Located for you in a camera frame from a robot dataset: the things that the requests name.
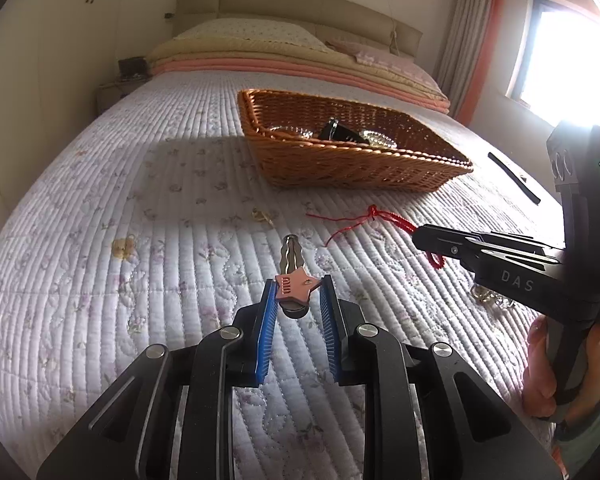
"curtain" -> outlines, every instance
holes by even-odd
[[[434,79],[457,117],[471,86],[487,33],[494,0],[457,0],[446,46]]]

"quilted bedspread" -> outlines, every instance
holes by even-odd
[[[236,94],[245,88],[403,110],[471,158],[475,172],[430,194],[273,188],[241,133]],[[196,344],[259,300],[282,237],[295,233],[310,274],[331,274],[341,298],[401,340],[451,343],[547,443],[549,425],[520,409],[533,311],[478,305],[468,272],[454,261],[434,270],[392,224],[369,222],[325,247],[346,224],[305,215],[358,216],[375,203],[415,224],[560,243],[558,204],[529,179],[542,198],[532,204],[487,159],[492,149],[443,114],[357,88],[265,73],[158,76],[64,150],[0,234],[1,442],[33,478],[147,345]],[[279,315],[265,384],[235,390],[238,478],[362,477],[364,392],[333,383],[321,325],[318,304],[300,320]]]

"hand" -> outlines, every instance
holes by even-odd
[[[522,379],[522,405],[530,416],[550,416],[555,411],[555,375],[544,351],[546,330],[546,317],[539,316],[526,338],[528,367]],[[586,345],[588,369],[580,392],[564,418],[568,426],[576,426],[600,402],[600,323],[591,328]]]

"red string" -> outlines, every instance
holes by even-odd
[[[373,220],[376,217],[381,218],[382,220],[386,220],[387,222],[391,222],[403,231],[407,231],[410,235],[412,235],[413,232],[417,229],[415,225],[413,225],[408,220],[402,218],[401,216],[398,216],[397,214],[391,213],[389,211],[383,211],[381,209],[378,209],[376,207],[376,204],[372,204],[369,206],[366,215],[356,216],[355,218],[329,218],[327,216],[314,215],[312,213],[307,213],[306,215],[311,216],[312,218],[319,218],[321,220],[331,220],[334,222],[341,222],[343,220],[349,222],[356,222],[353,225],[343,227],[342,229],[338,229],[336,232],[334,232],[334,234],[332,234],[327,240],[327,243],[325,243],[325,246],[329,245],[329,242],[331,242],[331,240],[333,240],[333,238],[336,235],[339,235],[340,233],[343,233],[345,231],[349,231],[354,227],[358,227],[359,225],[365,223],[367,220]],[[427,260],[434,269],[442,269],[442,267],[445,266],[445,259],[442,257],[441,254],[427,253]]]

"small yellow object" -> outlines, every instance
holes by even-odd
[[[132,236],[117,238],[111,244],[111,254],[113,254],[114,258],[129,261],[129,258],[134,253],[135,246],[134,237]]]
[[[251,216],[253,216],[253,219],[256,222],[266,222],[271,227],[275,227],[275,225],[273,225],[273,220],[271,219],[271,217],[264,211],[260,211],[260,209],[258,209],[257,207],[253,208],[253,211],[251,211]]]

